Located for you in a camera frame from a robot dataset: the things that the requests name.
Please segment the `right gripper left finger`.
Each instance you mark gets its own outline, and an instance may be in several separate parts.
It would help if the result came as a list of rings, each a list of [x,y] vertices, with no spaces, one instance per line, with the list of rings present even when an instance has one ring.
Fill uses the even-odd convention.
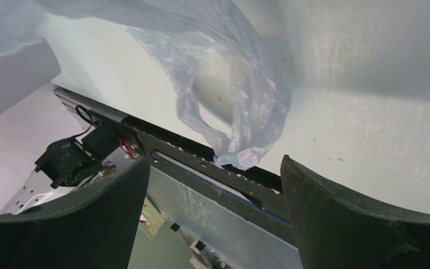
[[[0,268],[127,268],[150,160],[55,200],[0,215]]]

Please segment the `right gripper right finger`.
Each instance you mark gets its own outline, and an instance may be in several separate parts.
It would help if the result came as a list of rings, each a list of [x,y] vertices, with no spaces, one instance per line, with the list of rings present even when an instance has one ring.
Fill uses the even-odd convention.
[[[361,194],[289,156],[281,182],[304,268],[430,268],[430,214]]]

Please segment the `light blue plastic trash bag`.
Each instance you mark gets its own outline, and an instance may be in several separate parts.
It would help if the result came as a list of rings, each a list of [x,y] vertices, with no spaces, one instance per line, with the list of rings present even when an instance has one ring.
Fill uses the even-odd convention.
[[[0,1],[0,61],[43,39],[80,92],[176,117],[217,165],[257,165],[291,106],[274,52],[233,1]]]

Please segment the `grey cylindrical trash bin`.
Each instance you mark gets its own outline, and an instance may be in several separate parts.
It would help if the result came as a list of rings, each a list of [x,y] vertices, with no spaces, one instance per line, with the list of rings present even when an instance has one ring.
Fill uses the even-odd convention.
[[[60,74],[47,41],[24,46],[0,61],[0,114]]]

